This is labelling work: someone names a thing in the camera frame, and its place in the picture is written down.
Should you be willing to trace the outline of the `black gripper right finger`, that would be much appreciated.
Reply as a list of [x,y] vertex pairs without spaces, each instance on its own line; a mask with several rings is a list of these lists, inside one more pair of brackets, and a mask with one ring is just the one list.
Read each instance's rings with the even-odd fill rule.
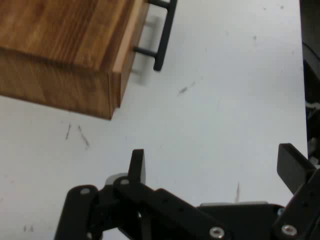
[[320,170],[290,143],[279,144],[276,170],[293,197],[275,220],[273,235],[278,240],[318,240]]

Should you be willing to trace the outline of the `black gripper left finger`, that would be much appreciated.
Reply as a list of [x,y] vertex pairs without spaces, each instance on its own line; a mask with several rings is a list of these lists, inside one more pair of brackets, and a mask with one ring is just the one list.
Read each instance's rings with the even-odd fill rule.
[[80,185],[68,191],[58,222],[57,240],[100,240],[119,229],[131,240],[231,240],[221,222],[164,189],[143,182],[142,149],[132,152],[129,170],[97,189]]

